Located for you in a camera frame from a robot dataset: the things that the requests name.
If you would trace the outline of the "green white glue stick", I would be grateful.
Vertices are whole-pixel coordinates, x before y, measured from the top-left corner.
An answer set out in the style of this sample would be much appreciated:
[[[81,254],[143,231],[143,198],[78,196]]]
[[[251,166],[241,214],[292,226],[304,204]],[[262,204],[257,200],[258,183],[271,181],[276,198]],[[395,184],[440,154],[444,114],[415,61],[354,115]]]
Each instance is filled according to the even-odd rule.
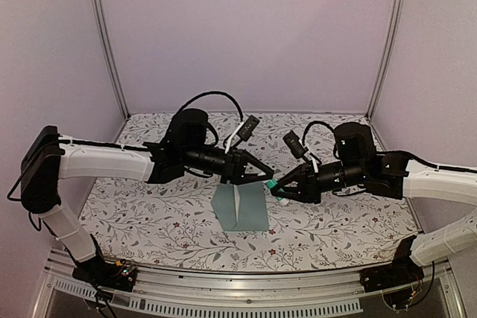
[[[282,192],[282,189],[278,187],[278,182],[275,179],[269,179],[264,181],[265,186],[270,191],[271,195],[279,202],[281,206],[287,206],[289,201],[288,199],[279,196],[279,193]]]

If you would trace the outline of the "beige letter paper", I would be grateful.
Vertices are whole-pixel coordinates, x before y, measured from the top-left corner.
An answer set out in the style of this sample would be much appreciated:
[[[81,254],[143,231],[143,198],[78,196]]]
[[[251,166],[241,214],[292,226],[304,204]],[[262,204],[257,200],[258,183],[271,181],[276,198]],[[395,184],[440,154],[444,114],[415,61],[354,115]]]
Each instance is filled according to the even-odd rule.
[[[233,195],[234,195],[234,209],[235,209],[235,219],[236,219],[236,224],[237,226],[239,224],[239,208],[240,208],[240,193],[239,193],[239,187],[237,185],[233,186]]]

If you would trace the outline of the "teal envelope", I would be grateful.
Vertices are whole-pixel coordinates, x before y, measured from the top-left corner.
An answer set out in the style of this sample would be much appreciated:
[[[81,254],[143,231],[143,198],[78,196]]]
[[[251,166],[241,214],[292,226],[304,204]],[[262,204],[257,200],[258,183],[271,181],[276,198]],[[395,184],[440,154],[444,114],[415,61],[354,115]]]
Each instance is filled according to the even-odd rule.
[[[225,232],[265,232],[269,230],[265,186],[262,182],[237,185],[240,193],[239,222],[236,224],[232,184],[219,184],[211,205]]]

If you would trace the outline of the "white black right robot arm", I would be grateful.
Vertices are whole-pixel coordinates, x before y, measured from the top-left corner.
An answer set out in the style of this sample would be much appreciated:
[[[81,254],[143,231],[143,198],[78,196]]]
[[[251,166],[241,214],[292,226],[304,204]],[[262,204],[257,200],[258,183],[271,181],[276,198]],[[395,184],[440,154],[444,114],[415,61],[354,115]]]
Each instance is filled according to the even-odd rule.
[[[428,162],[404,150],[380,152],[369,126],[357,122],[332,131],[337,161],[306,162],[288,172],[270,191],[299,203],[320,203],[324,192],[360,185],[368,194],[401,200],[429,198],[476,205],[476,170]],[[401,285],[418,267],[476,244],[476,212],[428,234],[402,240],[385,278]]]

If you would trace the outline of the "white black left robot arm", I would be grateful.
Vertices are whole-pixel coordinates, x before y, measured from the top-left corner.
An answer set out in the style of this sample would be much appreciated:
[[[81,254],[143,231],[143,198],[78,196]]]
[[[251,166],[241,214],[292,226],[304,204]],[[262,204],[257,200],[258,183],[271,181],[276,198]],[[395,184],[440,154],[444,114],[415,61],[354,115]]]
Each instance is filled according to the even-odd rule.
[[[160,142],[140,146],[79,140],[46,126],[25,154],[7,198],[13,200],[13,193],[19,191],[17,201],[46,224],[74,261],[82,264],[86,276],[103,284],[111,276],[110,266],[60,199],[59,180],[104,177],[165,184],[183,177],[190,168],[218,175],[223,184],[246,185],[273,177],[273,169],[246,150],[206,143],[206,133],[213,130],[201,109],[179,110]]]

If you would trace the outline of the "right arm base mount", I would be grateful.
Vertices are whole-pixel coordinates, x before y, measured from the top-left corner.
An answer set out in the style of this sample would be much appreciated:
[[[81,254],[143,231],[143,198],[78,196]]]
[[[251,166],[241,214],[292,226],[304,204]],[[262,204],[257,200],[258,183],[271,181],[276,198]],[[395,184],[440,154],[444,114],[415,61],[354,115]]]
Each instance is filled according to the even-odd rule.
[[[424,278],[423,269],[411,260],[411,245],[417,238],[403,239],[389,264],[369,267],[359,272],[360,284],[366,293],[410,284]]]

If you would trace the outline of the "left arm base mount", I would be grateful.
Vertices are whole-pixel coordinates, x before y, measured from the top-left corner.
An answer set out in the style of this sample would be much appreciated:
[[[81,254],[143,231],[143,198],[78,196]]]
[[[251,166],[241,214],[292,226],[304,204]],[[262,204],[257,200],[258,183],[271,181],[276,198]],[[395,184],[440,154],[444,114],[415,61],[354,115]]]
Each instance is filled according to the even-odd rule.
[[[114,290],[132,292],[136,283],[137,266],[132,261],[119,259],[107,262],[96,239],[91,235],[95,254],[92,258],[78,262],[72,257],[75,268],[72,276],[88,282],[93,287],[107,287]]]

